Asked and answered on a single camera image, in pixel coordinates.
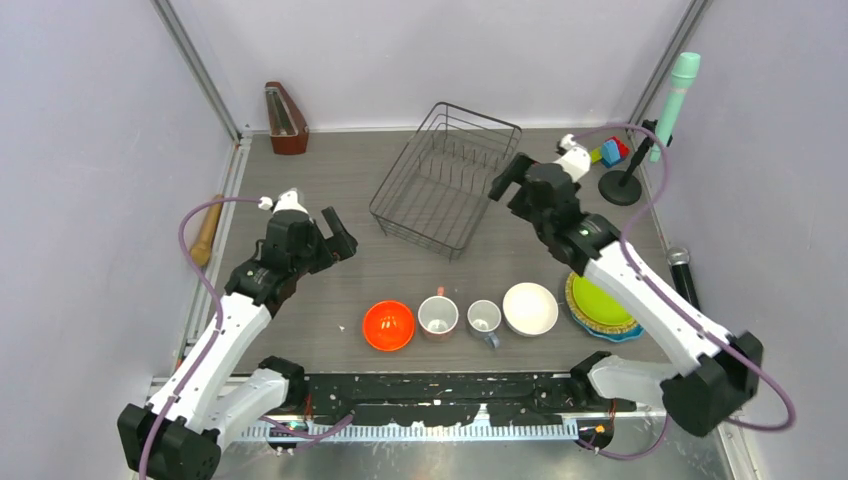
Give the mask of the black wire dish rack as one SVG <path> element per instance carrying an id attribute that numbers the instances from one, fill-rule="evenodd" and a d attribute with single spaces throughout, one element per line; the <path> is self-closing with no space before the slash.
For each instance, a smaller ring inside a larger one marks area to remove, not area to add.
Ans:
<path id="1" fill-rule="evenodd" d="M 488 208 L 492 181 L 517 151 L 520 126 L 438 102 L 369 203 L 384 234 L 460 258 Z"/>

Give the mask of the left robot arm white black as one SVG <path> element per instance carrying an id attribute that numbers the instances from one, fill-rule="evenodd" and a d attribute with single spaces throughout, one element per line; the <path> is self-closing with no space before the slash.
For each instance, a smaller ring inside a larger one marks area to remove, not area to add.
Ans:
<path id="1" fill-rule="evenodd" d="M 276 204 L 254 254 L 235 268 L 198 343 L 144 406 L 118 417 L 122 448 L 142 479 L 209 479 L 245 429 L 278 409 L 298 412 L 308 397 L 302 366 L 269 356 L 248 380 L 221 393 L 247 348 L 296 291 L 298 281 L 353 257 L 358 242 L 332 207 L 324 236 L 301 206 Z"/>

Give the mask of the orange bowl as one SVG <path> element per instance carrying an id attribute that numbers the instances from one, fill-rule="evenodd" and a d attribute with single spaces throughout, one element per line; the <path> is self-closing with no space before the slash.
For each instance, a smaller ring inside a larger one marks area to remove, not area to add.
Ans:
<path id="1" fill-rule="evenodd" d="M 381 352 L 404 348 L 414 337 L 416 319 L 411 309 L 395 300 L 380 301 L 364 315 L 362 332 L 365 341 Z"/>

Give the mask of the white bowl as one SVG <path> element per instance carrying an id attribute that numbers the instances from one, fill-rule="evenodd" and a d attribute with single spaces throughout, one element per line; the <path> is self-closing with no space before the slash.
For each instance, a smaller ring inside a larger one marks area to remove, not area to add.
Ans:
<path id="1" fill-rule="evenodd" d="M 502 311 L 508 327 L 524 337 L 548 333 L 559 318 L 559 306 L 553 293 L 532 282 L 510 287 L 503 297 Z"/>

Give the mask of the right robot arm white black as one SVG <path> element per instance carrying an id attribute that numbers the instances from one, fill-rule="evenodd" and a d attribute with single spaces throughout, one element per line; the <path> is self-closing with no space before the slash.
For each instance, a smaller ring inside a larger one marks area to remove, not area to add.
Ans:
<path id="1" fill-rule="evenodd" d="M 581 210 L 578 184 L 557 162 L 519 153 L 492 182 L 499 200 L 528 221 L 551 256 L 616 300 L 652 336 L 666 364 L 597 354 L 571 387 L 574 403 L 596 410 L 609 398 L 657 405 L 687 433 L 704 437 L 757 393 L 764 347 L 752 333 L 734 335 L 701 314 L 638 256 L 625 252 L 619 231 L 603 216 Z"/>

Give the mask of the lime green plate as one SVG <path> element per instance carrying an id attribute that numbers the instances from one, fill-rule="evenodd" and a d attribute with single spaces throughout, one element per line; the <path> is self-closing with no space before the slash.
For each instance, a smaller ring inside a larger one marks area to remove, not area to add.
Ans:
<path id="1" fill-rule="evenodd" d="M 589 280 L 571 275 L 571 296 L 590 328 L 604 332 L 635 329 L 638 322 L 615 299 Z"/>

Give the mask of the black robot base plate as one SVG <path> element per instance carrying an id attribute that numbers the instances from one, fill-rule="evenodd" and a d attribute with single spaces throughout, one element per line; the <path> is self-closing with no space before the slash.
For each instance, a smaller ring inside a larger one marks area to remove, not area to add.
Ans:
<path id="1" fill-rule="evenodd" d="M 545 426 L 561 414 L 633 412 L 629 400 L 603 399 L 567 373 L 309 374 L 295 401 L 272 415 L 304 415 L 334 425 L 351 415 L 357 426 L 427 427 L 470 424 L 480 413 L 493 426 Z"/>

